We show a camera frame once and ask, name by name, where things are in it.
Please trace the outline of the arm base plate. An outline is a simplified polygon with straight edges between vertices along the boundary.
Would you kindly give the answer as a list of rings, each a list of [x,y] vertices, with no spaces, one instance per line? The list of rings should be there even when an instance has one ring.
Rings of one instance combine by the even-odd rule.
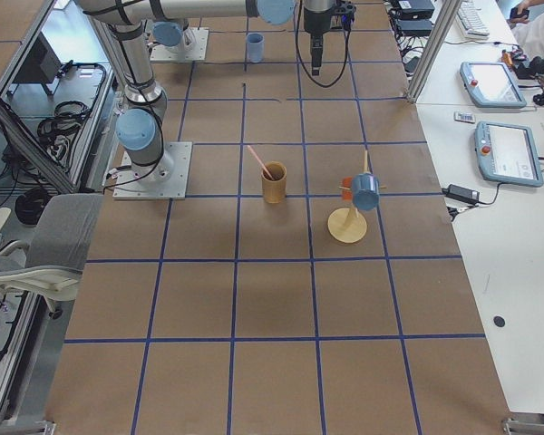
[[[209,39],[209,29],[206,27],[183,30],[176,23],[156,23],[152,36],[153,63],[191,63],[206,58]]]
[[[121,164],[129,166],[120,171],[112,196],[117,200],[184,199],[187,193],[189,167],[193,144],[191,141],[170,141],[164,144],[163,156],[157,166],[133,166],[126,151]]]

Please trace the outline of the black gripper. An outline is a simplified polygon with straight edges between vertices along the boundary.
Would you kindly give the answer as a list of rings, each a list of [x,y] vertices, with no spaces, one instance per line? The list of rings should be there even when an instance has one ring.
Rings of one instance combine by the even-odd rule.
[[[318,76],[323,59],[323,35],[332,29],[350,32],[356,5],[341,0],[305,0],[304,29],[310,34],[311,74]]]

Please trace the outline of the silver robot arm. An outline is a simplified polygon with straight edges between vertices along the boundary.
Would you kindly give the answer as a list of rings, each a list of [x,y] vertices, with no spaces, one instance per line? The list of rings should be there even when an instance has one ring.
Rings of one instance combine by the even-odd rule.
[[[146,20],[175,22],[190,18],[245,16],[280,25],[293,16],[296,7],[293,1],[281,0],[80,1],[78,5],[85,15],[106,24],[118,41],[139,38]]]
[[[332,22],[338,21],[349,36],[356,12],[350,1],[81,1],[79,6],[103,24],[112,38],[129,104],[147,105],[151,111],[161,99],[162,88],[154,77],[143,35],[147,20],[182,24],[189,18],[245,16],[280,25],[297,10],[295,29],[303,26],[310,35],[311,64],[306,74],[314,80],[322,66],[324,35],[332,29]]]

